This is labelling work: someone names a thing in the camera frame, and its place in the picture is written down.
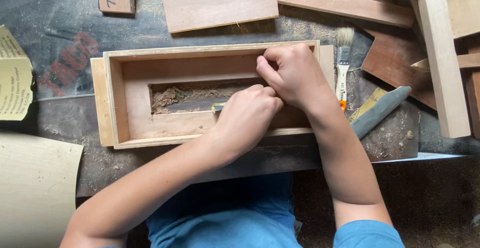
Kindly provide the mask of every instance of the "blue t-shirt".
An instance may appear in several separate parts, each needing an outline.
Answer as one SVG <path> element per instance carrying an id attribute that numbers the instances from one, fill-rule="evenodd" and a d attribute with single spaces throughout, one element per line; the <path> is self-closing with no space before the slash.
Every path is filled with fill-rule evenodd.
<path id="1" fill-rule="evenodd" d="M 301 247 L 293 227 L 251 209 L 184 217 L 167 226 L 156 226 L 155 221 L 147 220 L 152 248 Z M 375 220 L 349 222 L 333 240 L 334 248 L 404 248 L 395 228 Z"/>

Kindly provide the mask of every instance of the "brush handle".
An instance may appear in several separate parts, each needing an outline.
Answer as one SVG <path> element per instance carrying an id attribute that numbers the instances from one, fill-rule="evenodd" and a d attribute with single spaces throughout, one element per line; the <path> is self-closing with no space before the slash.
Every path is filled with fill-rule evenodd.
<path id="1" fill-rule="evenodd" d="M 342 109 L 345 111 L 345 104 L 347 104 L 347 71 L 349 70 L 348 68 L 350 65 L 337 65 L 336 66 L 336 89 L 335 89 L 335 95 L 339 101 L 343 101 L 340 104 L 342 104 Z"/>

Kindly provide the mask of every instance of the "workbench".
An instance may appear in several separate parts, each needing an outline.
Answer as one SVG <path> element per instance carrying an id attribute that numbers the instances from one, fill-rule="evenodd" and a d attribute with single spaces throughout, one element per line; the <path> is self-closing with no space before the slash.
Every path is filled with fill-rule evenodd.
<path id="1" fill-rule="evenodd" d="M 34 103 L 21 122 L 0 128 L 84 145 L 77 197 L 91 196 L 128 172 L 176 147 L 114 150 L 101 147 L 89 59 L 112 50 L 320 40 L 336 45 L 344 18 L 279 6 L 277 19 L 169 34 L 162 0 L 135 0 L 133 15 L 102 14 L 98 0 L 0 0 L 5 24 L 32 61 Z M 376 87 L 393 87 L 360 70 L 373 37 L 357 29 L 347 75 L 346 116 Z M 366 135 L 372 162 L 414 158 L 418 151 L 480 154 L 470 137 L 440 136 L 436 112 L 409 98 Z M 321 167 L 313 134 L 264 138 L 252 151 L 199 182 Z"/>

